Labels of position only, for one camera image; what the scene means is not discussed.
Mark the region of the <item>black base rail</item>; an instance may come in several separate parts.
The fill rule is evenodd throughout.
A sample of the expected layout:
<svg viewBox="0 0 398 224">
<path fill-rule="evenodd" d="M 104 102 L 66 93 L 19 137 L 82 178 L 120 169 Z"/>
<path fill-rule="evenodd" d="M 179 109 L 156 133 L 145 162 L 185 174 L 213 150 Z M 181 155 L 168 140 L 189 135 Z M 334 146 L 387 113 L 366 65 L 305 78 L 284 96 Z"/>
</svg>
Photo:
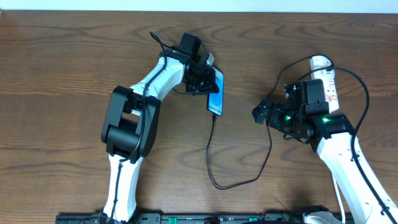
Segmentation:
<svg viewBox="0 0 398 224">
<path fill-rule="evenodd" d="M 55 223 L 136 223 L 136 224 L 184 224 L 184 223 L 354 223 L 352 214 L 333 213 L 317 205 L 293 212 L 268 209 L 257 213 L 164 213 L 160 210 L 143 210 L 127 206 L 111 206 L 98 213 L 60 213 Z"/>
</svg>

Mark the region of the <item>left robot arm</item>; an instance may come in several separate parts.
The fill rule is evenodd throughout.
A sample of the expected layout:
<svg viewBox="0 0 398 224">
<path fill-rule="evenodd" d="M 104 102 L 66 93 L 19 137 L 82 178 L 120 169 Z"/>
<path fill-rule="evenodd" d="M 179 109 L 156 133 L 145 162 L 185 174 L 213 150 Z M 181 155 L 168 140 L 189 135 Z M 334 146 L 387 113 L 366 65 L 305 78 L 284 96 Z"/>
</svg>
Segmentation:
<svg viewBox="0 0 398 224">
<path fill-rule="evenodd" d="M 160 46 L 157 64 L 145 78 L 129 88 L 117 86 L 111 94 L 101 133 L 111 175 L 100 223 L 133 219 L 140 166 L 156 139 L 161 102 L 175 86 L 184 83 L 185 94 L 206 95 L 208 111 L 223 113 L 224 75 L 211 53 L 199 53 L 203 42 L 186 32 L 179 44 Z"/>
</svg>

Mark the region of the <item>white power strip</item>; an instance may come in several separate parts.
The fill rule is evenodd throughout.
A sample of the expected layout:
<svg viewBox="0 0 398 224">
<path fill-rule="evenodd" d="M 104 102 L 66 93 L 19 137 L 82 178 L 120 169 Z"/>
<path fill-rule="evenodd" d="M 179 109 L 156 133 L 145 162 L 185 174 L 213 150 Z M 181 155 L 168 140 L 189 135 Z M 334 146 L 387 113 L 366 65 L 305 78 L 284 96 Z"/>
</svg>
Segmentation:
<svg viewBox="0 0 398 224">
<path fill-rule="evenodd" d="M 310 59 L 311 70 L 324 68 L 311 74 L 312 79 L 321 79 L 325 91 L 325 100 L 329 103 L 329 112 L 332 113 L 339 109 L 338 96 L 335 86 L 335 71 L 330 69 L 332 66 L 331 60 L 325 56 L 317 55 Z"/>
</svg>

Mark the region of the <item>blue screen smartphone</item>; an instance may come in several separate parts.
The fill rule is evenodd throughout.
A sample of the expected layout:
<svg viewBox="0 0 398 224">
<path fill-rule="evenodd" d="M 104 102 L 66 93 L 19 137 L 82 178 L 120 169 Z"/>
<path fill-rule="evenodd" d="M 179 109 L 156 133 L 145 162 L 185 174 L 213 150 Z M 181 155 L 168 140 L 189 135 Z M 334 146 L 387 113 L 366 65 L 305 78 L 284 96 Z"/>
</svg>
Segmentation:
<svg viewBox="0 0 398 224">
<path fill-rule="evenodd" d="M 224 74 L 215 67 L 213 67 L 213 70 L 215 71 L 215 84 L 218 87 L 218 92 L 208 94 L 207 110 L 221 116 L 223 114 Z"/>
</svg>

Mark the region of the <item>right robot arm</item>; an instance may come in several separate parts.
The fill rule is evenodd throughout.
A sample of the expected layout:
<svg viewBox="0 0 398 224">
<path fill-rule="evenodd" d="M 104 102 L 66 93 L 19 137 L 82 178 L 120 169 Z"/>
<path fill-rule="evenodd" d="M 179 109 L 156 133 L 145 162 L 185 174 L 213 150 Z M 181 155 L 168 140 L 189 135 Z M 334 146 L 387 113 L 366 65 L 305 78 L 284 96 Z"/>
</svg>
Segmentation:
<svg viewBox="0 0 398 224">
<path fill-rule="evenodd" d="M 336 180 L 355 223 L 397 223 L 397 206 L 370 168 L 343 113 L 331 113 L 321 79 L 285 86 L 287 101 L 262 100 L 252 111 L 257 124 L 304 139 Z"/>
</svg>

